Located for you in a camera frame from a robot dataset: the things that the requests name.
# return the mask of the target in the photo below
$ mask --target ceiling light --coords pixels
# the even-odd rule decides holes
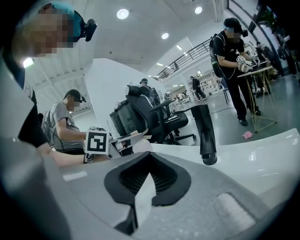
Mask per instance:
[[[161,36],[162,39],[167,39],[168,37],[169,37],[169,33],[167,33],[167,32],[165,32],[165,33]]]
[[[199,13],[201,13],[202,12],[202,7],[197,7],[196,9],[195,9],[195,13],[196,14],[199,14]]]
[[[33,64],[32,58],[26,58],[26,60],[23,62],[24,68],[27,68],[27,67],[29,67],[32,64]]]
[[[129,15],[129,12],[127,9],[121,9],[117,12],[117,17],[122,20],[127,18],[128,15]]]

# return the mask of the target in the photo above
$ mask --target chair base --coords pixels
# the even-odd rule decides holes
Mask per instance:
[[[182,139],[186,139],[189,137],[193,137],[193,140],[197,139],[195,134],[189,134],[189,135],[184,135],[184,136],[180,136],[180,137],[174,137],[172,133],[169,134],[169,139],[167,139],[166,141],[160,142],[162,144],[168,144],[168,145],[181,145],[178,141],[182,140]]]

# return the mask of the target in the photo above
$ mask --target gray t-shirt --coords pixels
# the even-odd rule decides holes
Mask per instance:
[[[58,102],[54,104],[50,110],[50,125],[51,127],[54,127],[54,125],[61,119],[65,118],[67,121],[67,129],[74,130],[74,131],[80,131],[78,127],[75,126],[74,120],[72,118],[72,115],[69,113],[67,106],[63,104],[63,102]],[[83,149],[84,142],[82,141],[63,141],[58,139],[57,137],[57,131],[55,128],[55,134],[53,136],[54,138],[54,146],[57,150],[71,150],[71,149]]]

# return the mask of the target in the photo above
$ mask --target pink object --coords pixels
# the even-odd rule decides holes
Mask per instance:
[[[243,136],[244,136],[245,139],[248,139],[248,138],[252,137],[253,134],[251,132],[247,131],[247,132],[244,133]]]

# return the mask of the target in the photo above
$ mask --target white glove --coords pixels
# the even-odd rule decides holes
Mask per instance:
[[[253,69],[253,67],[251,67],[247,64],[244,64],[244,63],[238,63],[237,67],[238,67],[239,71],[241,71],[243,73],[246,73],[246,72],[250,71],[251,69]]]

